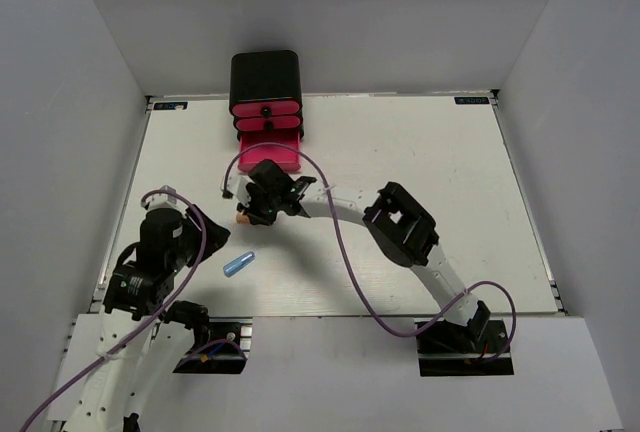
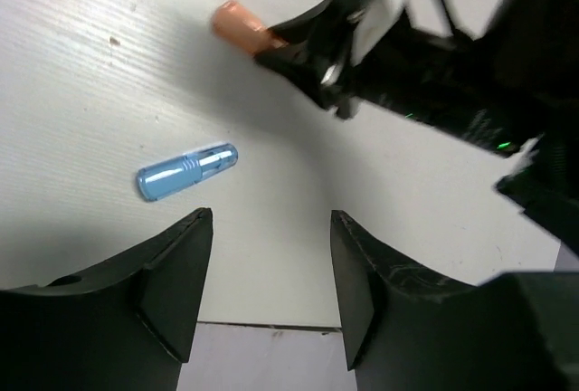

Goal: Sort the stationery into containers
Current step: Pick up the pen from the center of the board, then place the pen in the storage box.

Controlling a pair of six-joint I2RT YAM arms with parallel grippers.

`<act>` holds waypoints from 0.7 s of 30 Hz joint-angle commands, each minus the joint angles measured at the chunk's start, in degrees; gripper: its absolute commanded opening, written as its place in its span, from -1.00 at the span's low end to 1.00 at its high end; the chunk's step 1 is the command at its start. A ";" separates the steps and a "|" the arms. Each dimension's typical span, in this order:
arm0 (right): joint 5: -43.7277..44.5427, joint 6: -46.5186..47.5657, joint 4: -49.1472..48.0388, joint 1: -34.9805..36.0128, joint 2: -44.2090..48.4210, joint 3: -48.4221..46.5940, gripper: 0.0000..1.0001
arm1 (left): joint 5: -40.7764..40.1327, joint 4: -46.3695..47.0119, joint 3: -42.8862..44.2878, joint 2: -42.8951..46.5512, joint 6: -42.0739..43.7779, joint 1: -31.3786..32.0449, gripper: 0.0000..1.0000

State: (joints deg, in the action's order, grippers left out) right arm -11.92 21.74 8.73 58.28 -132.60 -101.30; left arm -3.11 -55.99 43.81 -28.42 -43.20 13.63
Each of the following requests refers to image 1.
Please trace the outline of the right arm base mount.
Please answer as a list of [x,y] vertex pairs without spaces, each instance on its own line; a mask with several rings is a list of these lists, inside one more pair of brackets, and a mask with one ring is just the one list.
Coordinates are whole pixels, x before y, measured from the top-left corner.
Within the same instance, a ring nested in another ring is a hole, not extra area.
[[416,337],[421,377],[512,376],[514,366],[507,349],[490,361],[507,342],[502,320],[490,320],[482,338],[472,343],[455,335],[453,326],[439,321]]

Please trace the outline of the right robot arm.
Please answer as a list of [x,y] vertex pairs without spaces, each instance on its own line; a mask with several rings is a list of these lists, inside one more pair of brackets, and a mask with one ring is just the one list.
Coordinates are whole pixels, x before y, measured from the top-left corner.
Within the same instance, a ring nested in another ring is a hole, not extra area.
[[436,221],[400,184],[376,192],[330,187],[314,177],[292,178],[265,159],[234,186],[238,213],[252,225],[271,226],[280,213],[330,218],[365,227],[382,254],[413,272],[439,305],[453,342],[471,352],[488,337],[490,311],[448,262]]

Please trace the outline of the pink drawer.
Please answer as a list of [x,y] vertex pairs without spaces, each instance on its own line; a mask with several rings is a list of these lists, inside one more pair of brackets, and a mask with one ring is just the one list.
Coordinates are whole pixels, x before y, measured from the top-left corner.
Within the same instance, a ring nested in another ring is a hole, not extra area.
[[300,170],[300,158],[297,150],[300,146],[300,133],[294,129],[247,132],[240,135],[238,169],[248,173],[264,159],[275,162],[287,173]]
[[301,105],[292,100],[241,102],[235,104],[230,112],[237,118],[262,117],[269,118],[281,115],[295,115],[301,110]]
[[298,116],[272,116],[236,118],[234,127],[242,133],[298,129],[302,125],[302,120]]

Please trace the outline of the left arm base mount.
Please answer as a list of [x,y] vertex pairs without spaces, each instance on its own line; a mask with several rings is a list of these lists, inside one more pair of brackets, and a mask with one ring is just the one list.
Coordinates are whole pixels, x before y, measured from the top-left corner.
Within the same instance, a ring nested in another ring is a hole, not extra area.
[[207,344],[197,342],[173,370],[183,375],[239,375],[249,357],[253,322],[248,318],[210,319]]

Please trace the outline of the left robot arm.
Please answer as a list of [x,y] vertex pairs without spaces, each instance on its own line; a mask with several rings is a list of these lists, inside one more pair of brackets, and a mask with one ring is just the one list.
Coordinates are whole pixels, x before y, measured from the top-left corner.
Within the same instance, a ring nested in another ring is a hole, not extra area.
[[136,431],[152,383],[211,339],[205,306],[178,299],[176,280],[220,250],[229,231],[197,205],[147,205],[137,241],[119,255],[100,311],[97,366],[66,431]]

